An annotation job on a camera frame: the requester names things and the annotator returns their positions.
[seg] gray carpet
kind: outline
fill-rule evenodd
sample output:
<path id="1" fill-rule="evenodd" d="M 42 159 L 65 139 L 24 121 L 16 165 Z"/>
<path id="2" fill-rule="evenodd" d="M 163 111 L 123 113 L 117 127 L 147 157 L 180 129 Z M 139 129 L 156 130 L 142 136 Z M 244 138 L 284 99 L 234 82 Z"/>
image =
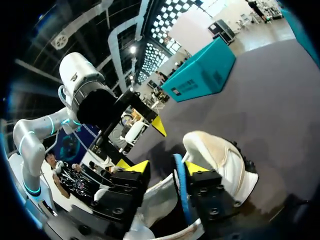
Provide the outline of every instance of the gray carpet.
<path id="1" fill-rule="evenodd" d="M 320 70 L 295 39 L 240 55 L 221 93 L 170 100 L 160 116 L 168 136 L 149 127 L 128 154 L 151 161 L 150 185 L 170 173 L 171 154 L 184 154 L 184 134 L 201 130 L 237 141 L 255 162 L 260 179 L 248 202 L 260 214 L 289 194 L 310 199 L 318 186 Z"/>

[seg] screw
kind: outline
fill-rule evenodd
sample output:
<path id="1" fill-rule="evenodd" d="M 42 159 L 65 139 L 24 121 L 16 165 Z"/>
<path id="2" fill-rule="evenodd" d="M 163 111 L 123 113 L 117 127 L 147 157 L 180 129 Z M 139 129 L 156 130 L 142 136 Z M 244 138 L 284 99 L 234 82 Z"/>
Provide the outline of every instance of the screw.
<path id="1" fill-rule="evenodd" d="M 124 189 L 126 192 L 131 192 L 132 191 L 132 188 L 131 187 L 126 187 L 125 189 Z"/>
<path id="2" fill-rule="evenodd" d="M 123 214 L 123 212 L 124 212 L 124 209 L 121 208 L 121 207 L 117 207 L 112 211 L 112 213 L 115 214 L 115 215 Z"/>
<path id="3" fill-rule="evenodd" d="M 209 214 L 212 215 L 212 216 L 215 216 L 215 215 L 219 214 L 219 211 L 218 211 L 217 208 L 211 208 Z"/>
<path id="4" fill-rule="evenodd" d="M 233 206 L 234 206 L 235 208 L 238 208 L 238 207 L 241 206 L 241 202 L 235 201 L 234 204 L 233 204 Z"/>
<path id="5" fill-rule="evenodd" d="M 206 193 L 207 191 L 208 191 L 208 189 L 206 187 L 203 187 L 203 188 L 200 189 L 201 193 Z"/>

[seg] floor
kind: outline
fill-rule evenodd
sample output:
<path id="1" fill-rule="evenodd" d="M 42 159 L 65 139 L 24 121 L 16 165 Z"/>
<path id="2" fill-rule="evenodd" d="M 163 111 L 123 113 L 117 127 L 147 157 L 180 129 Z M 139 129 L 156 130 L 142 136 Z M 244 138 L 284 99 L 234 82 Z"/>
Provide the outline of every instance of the floor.
<path id="1" fill-rule="evenodd" d="M 238 35 L 241 44 L 230 46 L 245 52 L 223 91 L 170 100 L 160 112 L 167 137 L 149 127 L 128 154 L 134 163 L 150 160 L 152 186 L 171 172 L 172 154 L 185 154 L 186 133 L 201 130 L 237 141 L 259 173 L 242 209 L 246 227 L 269 221 L 289 196 L 311 199 L 320 181 L 320 70 L 285 21 L 252 27 Z M 265 39 L 258 36 L 265 30 Z"/>
<path id="2" fill-rule="evenodd" d="M 294 39 L 288 22 L 282 18 L 267 24 L 250 24 L 236 35 L 229 47 L 238 56 L 244 52 L 257 49 L 278 41 Z"/>

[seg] exhibition hall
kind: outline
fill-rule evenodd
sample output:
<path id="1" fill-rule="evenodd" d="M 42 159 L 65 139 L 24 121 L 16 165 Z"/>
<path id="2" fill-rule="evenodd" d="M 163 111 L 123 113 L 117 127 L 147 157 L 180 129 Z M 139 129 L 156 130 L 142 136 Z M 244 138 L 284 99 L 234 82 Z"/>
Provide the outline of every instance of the exhibition hall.
<path id="1" fill-rule="evenodd" d="M 287 2 L 28 3 L 1 97 L 8 228 L 314 238 L 320 55 Z"/>

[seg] poster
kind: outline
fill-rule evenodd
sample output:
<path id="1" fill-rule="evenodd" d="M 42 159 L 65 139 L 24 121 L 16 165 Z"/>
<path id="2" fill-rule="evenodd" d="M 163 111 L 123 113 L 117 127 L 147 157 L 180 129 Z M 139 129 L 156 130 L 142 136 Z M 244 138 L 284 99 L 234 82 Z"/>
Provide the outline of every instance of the poster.
<path id="1" fill-rule="evenodd" d="M 86 125 L 95 135 L 98 135 L 99 129 L 95 126 Z M 74 131 L 83 144 L 89 148 L 95 140 L 93 136 L 83 125 Z M 55 158 L 65 161 L 69 164 L 79 164 L 86 153 L 86 149 L 74 134 L 67 135 L 63 128 L 59 131 L 57 143 L 53 148 Z"/>

